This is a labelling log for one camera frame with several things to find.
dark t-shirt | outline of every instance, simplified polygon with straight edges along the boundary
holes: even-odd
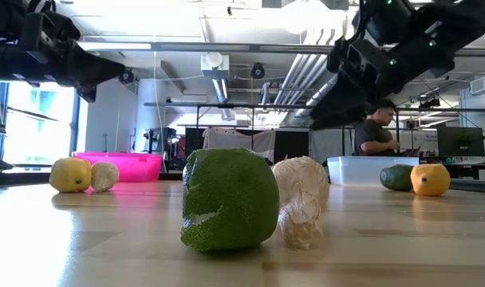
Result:
[[[373,120],[364,120],[356,125],[354,132],[354,151],[356,155],[369,155],[361,150],[361,144],[369,141],[387,143],[393,140],[392,133],[381,127]],[[379,156],[395,155],[394,150],[386,150],[380,153],[371,154]]]

ceiling light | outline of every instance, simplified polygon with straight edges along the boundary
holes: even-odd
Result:
[[[107,42],[78,42],[85,51],[122,51],[152,49],[150,43],[107,43]]]

clear plastic container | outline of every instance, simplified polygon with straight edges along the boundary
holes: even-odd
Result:
[[[157,181],[160,177],[161,155],[138,153],[112,153],[112,152],[75,152],[74,157],[85,159],[90,164],[103,162],[113,163],[120,173],[119,182],[147,183]]]
[[[380,187],[381,171],[395,164],[417,166],[417,157],[338,156],[328,158],[329,179],[342,186]]]

avocado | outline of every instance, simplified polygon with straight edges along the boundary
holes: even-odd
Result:
[[[193,151],[183,170],[180,240],[201,252],[256,246],[276,229],[279,193],[264,158],[244,148]]]
[[[414,167],[396,164],[381,171],[381,184],[392,191],[410,191],[412,189],[411,171]]]

white container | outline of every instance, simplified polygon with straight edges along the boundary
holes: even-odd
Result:
[[[416,157],[338,156],[328,158],[329,178],[336,185],[380,187],[382,169],[399,163],[417,166],[420,160]]]

